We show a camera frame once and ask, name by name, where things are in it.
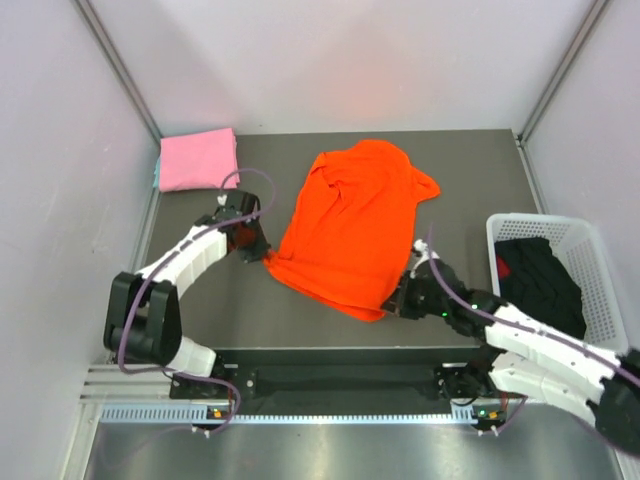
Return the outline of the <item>orange t shirt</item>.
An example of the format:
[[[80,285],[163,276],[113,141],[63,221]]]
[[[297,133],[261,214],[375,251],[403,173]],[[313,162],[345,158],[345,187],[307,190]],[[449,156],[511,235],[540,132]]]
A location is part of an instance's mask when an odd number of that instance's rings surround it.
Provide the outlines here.
[[[323,152],[279,248],[264,264],[293,290],[376,322],[409,260],[417,207],[440,193],[438,183],[388,141]]]

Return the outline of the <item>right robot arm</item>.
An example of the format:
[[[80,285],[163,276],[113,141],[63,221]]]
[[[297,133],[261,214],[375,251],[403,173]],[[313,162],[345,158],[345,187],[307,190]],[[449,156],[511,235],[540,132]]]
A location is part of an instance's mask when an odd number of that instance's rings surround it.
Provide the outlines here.
[[[474,393],[497,389],[544,402],[638,456],[637,349],[619,353],[562,333],[488,291],[466,287],[437,257],[406,271],[382,308],[412,320],[439,316],[457,333],[481,341],[493,359],[467,370]]]

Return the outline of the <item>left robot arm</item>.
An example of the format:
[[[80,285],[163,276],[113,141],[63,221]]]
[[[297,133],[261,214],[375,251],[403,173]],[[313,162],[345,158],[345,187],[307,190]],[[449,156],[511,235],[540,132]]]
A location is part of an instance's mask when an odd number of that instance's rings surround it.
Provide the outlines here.
[[[266,257],[257,195],[242,190],[218,194],[212,214],[200,217],[177,244],[135,273],[111,284],[103,344],[128,374],[168,370],[192,377],[205,396],[226,387],[217,355],[183,334],[180,299],[210,267],[236,252],[245,263]]]

